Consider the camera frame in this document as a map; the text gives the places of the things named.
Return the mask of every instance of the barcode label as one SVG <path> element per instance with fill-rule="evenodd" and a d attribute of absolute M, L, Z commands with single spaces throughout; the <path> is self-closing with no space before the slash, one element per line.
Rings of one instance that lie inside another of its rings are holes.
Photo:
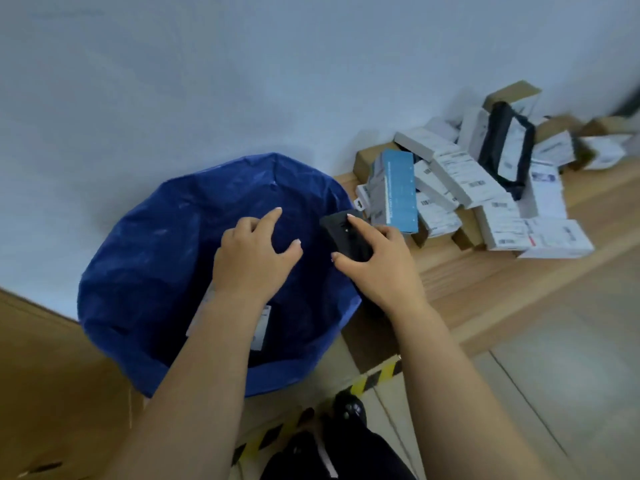
<path fill-rule="evenodd" d="M 567 236 L 569 236 L 569 241 L 577 241 L 577 239 L 575 238 L 575 236 L 573 235 L 569 227 L 563 227 L 563 229 L 567 233 Z"/>

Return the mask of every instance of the blue plastic bag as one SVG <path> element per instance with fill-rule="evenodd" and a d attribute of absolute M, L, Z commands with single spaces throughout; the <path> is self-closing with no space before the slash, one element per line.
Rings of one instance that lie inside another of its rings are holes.
<path fill-rule="evenodd" d="M 277 356 L 249 368 L 246 395 L 303 379 L 351 318 L 360 297 L 332 265 L 318 224 L 351 208 L 334 179 L 278 153 L 174 178 L 114 226 L 78 293 L 85 333 L 144 395 L 153 395 L 186 341 L 222 233 L 278 206 L 274 249 L 299 238 L 304 254 L 269 302 L 279 309 L 268 331 Z"/>

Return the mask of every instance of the yellow and black striped tape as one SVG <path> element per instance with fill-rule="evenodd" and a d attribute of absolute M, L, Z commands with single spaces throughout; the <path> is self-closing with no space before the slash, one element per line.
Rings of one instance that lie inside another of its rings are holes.
<path fill-rule="evenodd" d="M 402 372 L 402 360 L 399 355 L 395 355 L 384 361 L 379 366 L 374 367 L 372 370 L 359 376 L 353 384 L 342 389 L 336 393 L 336 395 L 343 391 L 349 391 L 353 395 L 360 397 L 372 387 L 392 379 L 400 372 Z M 287 420 L 272 428 L 268 428 L 266 431 L 256 435 L 255 438 L 238 445 L 234 451 L 232 465 L 235 465 L 238 461 L 244 458 L 255 456 L 260 450 L 272 445 L 279 438 L 288 438 L 293 436 L 300 427 L 308 424 L 309 421 L 315 418 L 321 411 L 329 410 L 333 403 L 333 398 L 334 396 L 313 408 L 297 411 Z"/>

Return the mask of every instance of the person's right hand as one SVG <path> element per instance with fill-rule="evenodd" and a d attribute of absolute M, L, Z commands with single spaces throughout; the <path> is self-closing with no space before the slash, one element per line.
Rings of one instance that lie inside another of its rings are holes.
<path fill-rule="evenodd" d="M 403 314 L 426 304 L 424 288 L 403 235 L 395 227 L 373 227 L 364 220 L 347 216 L 351 225 L 373 248 L 373 257 L 357 262 L 333 253 L 333 262 L 366 297 L 389 316 Z"/>

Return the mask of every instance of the black shoe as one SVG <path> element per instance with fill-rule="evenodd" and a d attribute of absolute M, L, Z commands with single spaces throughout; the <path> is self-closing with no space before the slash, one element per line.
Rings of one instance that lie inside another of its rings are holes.
<path fill-rule="evenodd" d="M 367 425 L 367 413 L 364 404 L 350 392 L 342 391 L 335 396 L 333 402 L 333 418 L 335 420 L 359 421 Z"/>

